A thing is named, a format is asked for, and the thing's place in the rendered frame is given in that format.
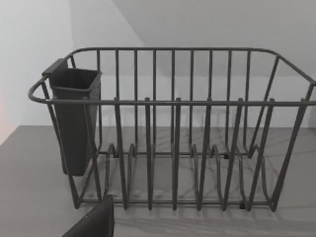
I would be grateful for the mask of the dark grey cutlery holder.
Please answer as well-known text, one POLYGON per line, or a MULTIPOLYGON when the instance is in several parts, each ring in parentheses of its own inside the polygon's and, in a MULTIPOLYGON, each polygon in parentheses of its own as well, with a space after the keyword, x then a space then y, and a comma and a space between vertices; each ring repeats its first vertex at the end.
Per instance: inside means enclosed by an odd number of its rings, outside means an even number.
MULTIPOLYGON (((42 74, 49 78, 54 99, 100 99, 101 72, 98 70, 69 68, 67 61, 59 58, 42 74)), ((65 142, 63 150, 68 168, 63 164, 63 172, 83 176, 90 161, 84 105, 56 104, 55 109, 65 142)))

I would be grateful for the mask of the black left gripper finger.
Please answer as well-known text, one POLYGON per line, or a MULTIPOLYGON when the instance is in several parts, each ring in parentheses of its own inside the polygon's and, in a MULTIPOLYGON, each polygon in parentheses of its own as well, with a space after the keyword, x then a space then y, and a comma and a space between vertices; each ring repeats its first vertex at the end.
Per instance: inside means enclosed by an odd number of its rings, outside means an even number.
POLYGON ((102 201, 86 213, 61 237, 114 237, 115 216, 112 195, 105 195, 102 201))

